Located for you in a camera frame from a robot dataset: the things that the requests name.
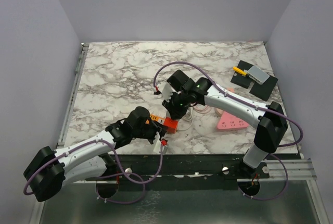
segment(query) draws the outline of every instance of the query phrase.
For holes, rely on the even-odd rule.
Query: marble tabletop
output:
[[[230,80],[233,66],[240,60],[257,65],[274,75],[263,42],[105,42],[91,43],[83,68],[65,146],[86,140],[107,125],[125,118],[137,106],[165,116],[162,96],[153,95],[156,71],[172,61],[187,61],[205,70],[217,84],[234,88],[235,93],[263,102]],[[165,68],[157,78],[165,81],[176,69],[194,80],[201,73],[190,66]],[[282,99],[276,86],[268,104]],[[206,115],[195,112],[191,128],[168,134],[168,154],[243,154],[253,143],[255,129],[219,132],[219,116],[214,110]],[[290,127],[282,144],[293,142]],[[153,154],[153,145],[136,139],[117,150],[119,154]],[[277,153],[297,153],[297,148],[279,148]]]

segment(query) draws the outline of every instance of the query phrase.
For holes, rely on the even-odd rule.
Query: yellow marker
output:
[[[242,76],[246,76],[246,72],[244,72],[243,70],[241,70],[240,68],[237,68],[236,66],[233,67],[234,71],[236,71],[237,73],[240,73]]]

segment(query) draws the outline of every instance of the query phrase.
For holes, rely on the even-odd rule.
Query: gray floor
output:
[[[258,196],[272,196],[284,182],[262,182]],[[47,201],[41,223],[319,223],[306,181],[291,181],[282,197],[258,202],[239,191],[149,191],[137,204],[96,200],[92,183],[72,184]],[[133,200],[139,192],[120,192],[115,200]]]

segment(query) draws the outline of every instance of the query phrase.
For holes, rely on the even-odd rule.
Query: wall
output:
[[[267,41],[290,0],[60,0],[82,42]]]
[[[0,219],[28,223],[23,171],[57,143],[81,46],[59,0],[0,5]]]
[[[287,113],[304,129],[302,152],[311,157],[333,222],[333,0],[291,0],[267,44]]]

